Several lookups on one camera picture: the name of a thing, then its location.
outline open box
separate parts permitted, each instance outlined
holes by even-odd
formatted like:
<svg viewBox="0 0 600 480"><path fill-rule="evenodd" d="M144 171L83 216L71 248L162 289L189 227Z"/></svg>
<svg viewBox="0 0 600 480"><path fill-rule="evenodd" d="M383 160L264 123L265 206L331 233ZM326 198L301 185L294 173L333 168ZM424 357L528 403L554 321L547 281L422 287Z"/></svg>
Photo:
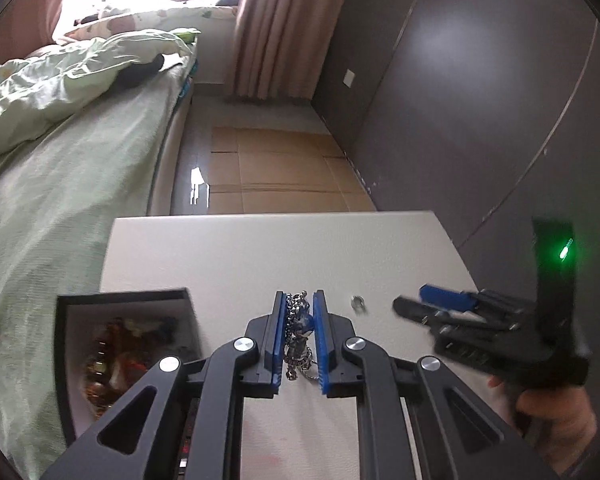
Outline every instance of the open box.
<svg viewBox="0 0 600 480"><path fill-rule="evenodd" d="M90 296L58 296L54 335L54 370L60 422L66 444L94 422L93 409L82 392L84 366L94 350L94 334L116 317L137 322L173 317L174 342L160 351L183 361L199 359L198 326L189 293L179 290L116 292Z"/></svg>

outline table top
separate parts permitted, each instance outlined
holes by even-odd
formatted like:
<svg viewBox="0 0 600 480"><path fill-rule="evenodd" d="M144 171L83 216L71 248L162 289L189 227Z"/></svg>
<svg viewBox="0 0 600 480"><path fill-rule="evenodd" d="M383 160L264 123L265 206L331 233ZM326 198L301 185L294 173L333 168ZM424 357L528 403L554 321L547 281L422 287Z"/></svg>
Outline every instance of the table top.
<svg viewBox="0 0 600 480"><path fill-rule="evenodd" d="M321 288L356 334L415 361L432 353L432 338L391 306L400 295L417 298L425 283L475 290L432 212L177 216L117 219L100 290L188 288L208 356L270 314L277 290L310 297ZM356 295L366 314L350 306ZM489 400L483 375L449 365ZM359 477L354 399L283 378L275 399L245 400L243 420L244 479Z"/></svg>

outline wall outlet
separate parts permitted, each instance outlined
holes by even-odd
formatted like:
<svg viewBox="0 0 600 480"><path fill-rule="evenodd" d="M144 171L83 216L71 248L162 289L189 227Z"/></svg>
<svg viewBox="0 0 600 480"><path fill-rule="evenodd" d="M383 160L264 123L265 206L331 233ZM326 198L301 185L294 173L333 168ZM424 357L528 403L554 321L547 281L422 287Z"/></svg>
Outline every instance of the wall outlet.
<svg viewBox="0 0 600 480"><path fill-rule="evenodd" d="M351 70L347 70L347 73L344 75L344 80L342 82L349 88L351 88L351 85L353 85L353 79L355 77L356 75Z"/></svg>

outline green led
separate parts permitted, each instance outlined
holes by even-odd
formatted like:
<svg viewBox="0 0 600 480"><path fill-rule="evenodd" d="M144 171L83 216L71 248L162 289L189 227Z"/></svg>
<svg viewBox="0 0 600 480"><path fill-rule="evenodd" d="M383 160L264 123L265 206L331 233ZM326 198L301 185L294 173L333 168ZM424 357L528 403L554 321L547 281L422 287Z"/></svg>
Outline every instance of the green led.
<svg viewBox="0 0 600 480"><path fill-rule="evenodd" d="M573 244L573 238L569 238L569 241L567 242L567 244L560 251L560 259L561 260L564 260L567 257L567 253L569 252L569 247L571 247L571 244Z"/></svg>

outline tile floor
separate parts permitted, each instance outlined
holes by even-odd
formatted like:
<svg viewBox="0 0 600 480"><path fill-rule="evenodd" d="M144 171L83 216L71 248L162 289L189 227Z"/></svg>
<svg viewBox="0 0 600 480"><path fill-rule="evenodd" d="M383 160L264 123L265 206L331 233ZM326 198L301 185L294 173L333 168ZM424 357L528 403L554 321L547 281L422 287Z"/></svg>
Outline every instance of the tile floor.
<svg viewBox="0 0 600 480"><path fill-rule="evenodd" d="M310 106L194 96L171 214L347 211L375 208Z"/></svg>

